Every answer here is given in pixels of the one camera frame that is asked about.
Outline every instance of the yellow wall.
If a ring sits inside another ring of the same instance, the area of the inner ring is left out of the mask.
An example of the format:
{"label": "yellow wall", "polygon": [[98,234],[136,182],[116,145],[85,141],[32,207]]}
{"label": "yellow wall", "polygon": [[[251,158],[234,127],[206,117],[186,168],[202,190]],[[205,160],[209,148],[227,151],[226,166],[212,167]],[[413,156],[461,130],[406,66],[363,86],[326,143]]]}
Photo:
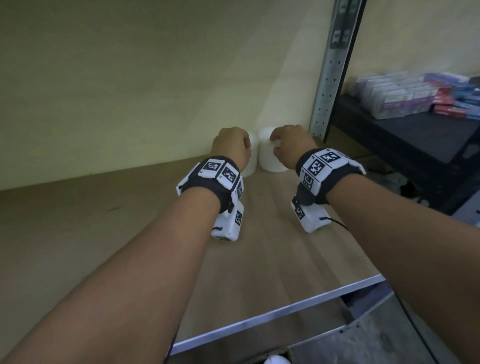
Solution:
{"label": "yellow wall", "polygon": [[205,154],[310,121],[334,0],[0,8],[0,189]]}
{"label": "yellow wall", "polygon": [[346,80],[406,70],[480,73],[478,0],[368,0]]}

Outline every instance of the black wristband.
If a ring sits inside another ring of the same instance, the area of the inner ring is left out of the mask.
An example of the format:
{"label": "black wristband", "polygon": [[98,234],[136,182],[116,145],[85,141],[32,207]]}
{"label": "black wristband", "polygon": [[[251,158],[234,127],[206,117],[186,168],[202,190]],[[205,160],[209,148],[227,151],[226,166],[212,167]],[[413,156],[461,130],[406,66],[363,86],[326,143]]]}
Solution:
{"label": "black wristband", "polygon": [[231,212],[231,209],[233,208],[233,204],[231,201],[231,190],[228,190],[227,188],[222,186],[220,182],[218,182],[215,178],[203,178],[198,176],[198,172],[204,167],[207,161],[211,158],[224,160],[230,163],[236,170],[239,170],[235,162],[228,157],[223,157],[223,156],[208,157],[207,159],[203,160],[197,166],[197,168],[193,170],[193,172],[191,173],[193,177],[190,177],[188,181],[181,187],[181,191],[183,193],[192,187],[206,188],[212,191],[215,194],[215,196],[217,196],[218,199],[220,200],[220,212],[219,212],[220,214],[226,210],[229,210]]}
{"label": "black wristband", "polygon": [[[303,164],[308,160],[308,158],[310,158],[312,154],[324,149],[325,148],[312,149],[303,154],[295,166],[295,172],[297,172],[297,175],[300,176],[300,171]],[[313,204],[328,204],[326,194],[329,193],[342,178],[353,173],[362,175],[361,170],[358,167],[352,166],[351,164],[346,164],[340,168],[332,170],[328,177],[322,181],[320,191],[318,192],[317,196],[312,194],[303,183],[300,183],[297,187],[297,201],[304,206],[310,206]]]}

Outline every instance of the black shelf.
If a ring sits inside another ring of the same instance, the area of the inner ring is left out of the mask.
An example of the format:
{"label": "black shelf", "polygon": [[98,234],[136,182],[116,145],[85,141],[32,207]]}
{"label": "black shelf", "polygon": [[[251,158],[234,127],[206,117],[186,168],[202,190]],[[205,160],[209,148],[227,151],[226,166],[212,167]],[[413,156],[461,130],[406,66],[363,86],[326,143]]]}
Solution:
{"label": "black shelf", "polygon": [[376,120],[358,100],[339,96],[330,122],[425,191],[452,214],[480,187],[480,121],[438,114]]}

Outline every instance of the white round object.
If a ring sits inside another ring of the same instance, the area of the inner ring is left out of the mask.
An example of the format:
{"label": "white round object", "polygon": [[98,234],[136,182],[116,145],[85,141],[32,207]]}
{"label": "white round object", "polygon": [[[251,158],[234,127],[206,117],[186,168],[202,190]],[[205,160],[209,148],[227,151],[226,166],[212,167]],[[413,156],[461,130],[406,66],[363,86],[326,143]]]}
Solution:
{"label": "white round object", "polygon": [[243,178],[250,176],[257,169],[258,134],[257,132],[248,132],[248,136],[250,138],[250,150],[252,151],[252,154],[250,154],[250,159],[247,166],[242,171],[242,173],[240,173],[240,176],[242,176]]}
{"label": "white round object", "polygon": [[292,364],[287,358],[280,355],[272,355],[267,360],[264,361],[264,364]]}
{"label": "white round object", "polygon": [[273,148],[280,146],[280,141],[277,140],[275,143],[270,141],[270,135],[272,135],[274,129],[274,127],[264,128],[258,133],[258,138],[260,139],[258,163],[260,167],[269,172],[283,172],[287,170],[287,167],[280,163],[273,154]]}

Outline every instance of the forearm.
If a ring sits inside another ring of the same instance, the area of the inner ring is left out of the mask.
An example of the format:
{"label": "forearm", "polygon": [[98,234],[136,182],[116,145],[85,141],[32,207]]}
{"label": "forearm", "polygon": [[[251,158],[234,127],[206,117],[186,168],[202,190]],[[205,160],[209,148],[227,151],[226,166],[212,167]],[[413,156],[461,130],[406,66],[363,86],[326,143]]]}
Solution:
{"label": "forearm", "polygon": [[327,199],[392,286],[472,361],[480,339],[480,230],[359,175],[342,179]]}
{"label": "forearm", "polygon": [[219,208],[211,191],[185,191],[62,300],[5,362],[160,362]]}

